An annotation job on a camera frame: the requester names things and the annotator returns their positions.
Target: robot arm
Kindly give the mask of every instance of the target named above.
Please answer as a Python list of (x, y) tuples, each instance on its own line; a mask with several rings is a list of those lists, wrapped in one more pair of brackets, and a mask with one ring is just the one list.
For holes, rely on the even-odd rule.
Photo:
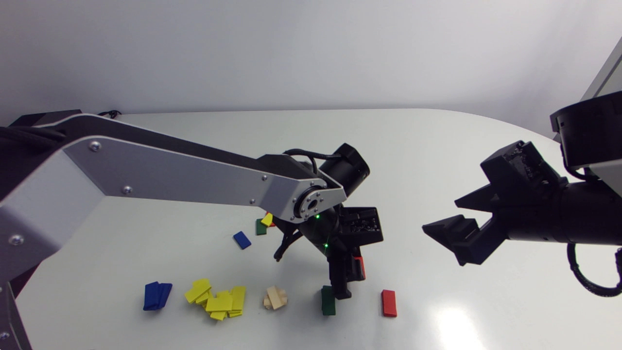
[[(308, 156), (312, 165), (296, 161), (296, 154)], [(326, 161), (318, 169), (314, 158)], [(360, 246), (383, 240), (374, 207), (341, 204), (369, 175), (348, 144), (329, 155), (295, 149), (253, 159), (100, 116), (75, 115), (37, 128), (3, 128), (0, 162), (0, 281), (12, 290), (4, 293), (12, 294), (7, 305), (15, 310), (6, 316), (10, 328), (19, 328), (12, 298), (104, 196), (267, 210), (284, 233), (275, 258), (306, 236), (327, 257), (339, 299), (351, 296), (349, 281), (364, 279)]]
[[(503, 241), (567, 243), (570, 267), (592, 293), (622, 293), (622, 250), (616, 253), (621, 282), (603, 288), (579, 271), (575, 244), (622, 245), (622, 92), (593, 98), (551, 116), (562, 138), (568, 183), (531, 143), (518, 141), (482, 162), (490, 184), (455, 201), (456, 206), (492, 213), (481, 228), (458, 215), (423, 226), (424, 232), (451, 250), (460, 265), (483, 263)], [(583, 168), (585, 174), (579, 174)]]

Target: wooden block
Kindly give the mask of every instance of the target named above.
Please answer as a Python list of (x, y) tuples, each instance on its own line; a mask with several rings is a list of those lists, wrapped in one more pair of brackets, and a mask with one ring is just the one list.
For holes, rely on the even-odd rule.
[(207, 278), (201, 278), (200, 280), (196, 280), (196, 281), (192, 282), (192, 286), (193, 287), (195, 287), (195, 286), (203, 286), (203, 285), (207, 285), (208, 288), (211, 288), (210, 280), (207, 279)]
[(217, 319), (218, 321), (222, 321), (227, 316), (227, 311), (215, 311), (210, 313), (210, 317), (213, 319)]
[(287, 293), (285, 293), (285, 290), (282, 290), (279, 287), (276, 287), (276, 291), (279, 294), (279, 298), (281, 299), (281, 303), (283, 303), (283, 305), (286, 305), (287, 304)]
[(270, 224), (270, 227), (275, 227), (276, 225), (274, 224), (274, 215), (272, 216), (272, 223)]
[(233, 305), (233, 297), (229, 294), (228, 290), (219, 291), (216, 293), (216, 298), (207, 299), (205, 304), (205, 311), (231, 311)]
[(211, 285), (210, 281), (207, 278), (202, 278), (201, 280), (196, 280), (192, 282), (192, 289), (184, 293), (183, 295), (186, 297), (186, 300), (189, 304), (194, 303), (199, 297), (201, 297), (204, 293), (210, 290)]
[(386, 317), (397, 317), (397, 306), (395, 304), (395, 291), (383, 290), (383, 315)]
[(272, 286), (270, 288), (267, 289), (268, 292), (268, 298), (270, 298), (270, 304), (272, 304), (272, 308), (273, 309), (278, 309), (281, 306), (283, 306), (283, 302), (281, 301), (281, 298), (279, 297), (279, 292), (276, 290), (276, 286)]
[(322, 287), (322, 314), (324, 316), (335, 316), (337, 314), (335, 295), (331, 286)]
[(255, 234), (258, 236), (265, 235), (267, 233), (266, 226), (261, 223), (261, 219), (255, 221)]
[(214, 296), (211, 294), (211, 288), (208, 289), (205, 293), (203, 293), (202, 296), (199, 296), (197, 298), (197, 300), (195, 300), (195, 303), (200, 304), (200, 305), (204, 305), (205, 303), (207, 303), (207, 299), (213, 298)]
[(272, 225), (272, 214), (267, 213), (266, 216), (264, 216), (264, 218), (261, 219), (261, 223), (266, 227), (270, 227), (270, 225)]
[(231, 297), (233, 298), (233, 304), (231, 305), (232, 310), (240, 310), (244, 309), (244, 295), (246, 294), (245, 286), (235, 286), (231, 290)]
[(270, 298), (268, 298), (268, 294), (264, 296), (264, 307), (268, 310), (272, 310), (272, 303), (270, 303)]

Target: white table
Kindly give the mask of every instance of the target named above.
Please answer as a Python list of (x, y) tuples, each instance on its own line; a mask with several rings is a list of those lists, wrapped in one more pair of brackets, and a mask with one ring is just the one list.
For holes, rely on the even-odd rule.
[[(69, 243), (41, 264), (17, 299), (35, 349), (613, 349), (622, 298), (583, 289), (565, 245), (506, 241), (482, 266), (460, 267), (421, 225), (457, 214), (453, 200), (487, 183), (479, 163), (517, 140), (533, 141), (561, 174), (559, 145), (501, 121), (440, 110), (263, 111), (123, 115), (121, 121), (259, 157), (354, 146), (371, 175), (346, 201), (376, 206), (384, 242), (362, 248), (367, 280), (322, 316), (328, 265), (305, 239), (281, 262), (281, 233), (254, 235), (263, 211), (106, 198)], [(243, 230), (252, 246), (231, 239)], [(579, 264), (614, 285), (613, 247), (579, 247)], [(183, 293), (209, 278), (214, 291), (247, 287), (242, 317), (217, 323)], [(166, 307), (143, 311), (144, 285), (173, 283)], [(277, 285), (289, 304), (262, 307)], [(397, 318), (380, 291), (397, 293)]]

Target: yellow wooden block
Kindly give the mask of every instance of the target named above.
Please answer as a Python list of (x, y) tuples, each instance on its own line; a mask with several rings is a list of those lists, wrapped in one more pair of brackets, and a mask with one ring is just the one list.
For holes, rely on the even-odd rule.
[(270, 225), (272, 225), (272, 214), (270, 213), (266, 214), (266, 216), (264, 216), (264, 218), (261, 219), (261, 223), (266, 227), (270, 227)]
[(227, 316), (227, 311), (215, 311), (210, 313), (210, 317), (213, 319), (217, 319), (218, 321), (222, 321)]
[(231, 297), (233, 298), (232, 310), (244, 309), (244, 295), (246, 294), (245, 286), (235, 286), (231, 290)]
[(213, 298), (214, 296), (211, 294), (211, 288), (208, 289), (202, 296), (199, 296), (195, 303), (197, 304), (205, 304), (207, 303), (207, 299)]
[(244, 313), (244, 311), (229, 311), (229, 318), (232, 317), (237, 317), (237, 316), (242, 316), (242, 314)]
[(233, 305), (233, 297), (229, 294), (229, 291), (219, 291), (216, 293), (216, 298), (207, 299), (205, 304), (205, 311), (231, 311)]
[(192, 282), (192, 286), (204, 286), (204, 285), (207, 285), (209, 286), (208, 288), (211, 288), (210, 280), (208, 278), (201, 278), (200, 280), (196, 280)]
[(194, 303), (200, 296), (210, 290), (210, 281), (207, 278), (192, 282), (192, 289), (184, 293), (188, 303)]
[(283, 306), (283, 302), (279, 296), (279, 292), (276, 290), (276, 286), (272, 286), (267, 289), (268, 298), (270, 298), (270, 304), (272, 304), (273, 309), (278, 309)]

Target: screw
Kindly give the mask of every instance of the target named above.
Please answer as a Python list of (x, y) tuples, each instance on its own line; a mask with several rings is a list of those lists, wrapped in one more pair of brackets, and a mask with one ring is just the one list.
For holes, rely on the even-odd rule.
[(93, 141), (90, 144), (88, 144), (88, 148), (93, 152), (98, 152), (101, 149), (101, 143), (97, 141)]
[(22, 245), (24, 243), (24, 236), (22, 235), (12, 235), (9, 237), (9, 244), (11, 245)]

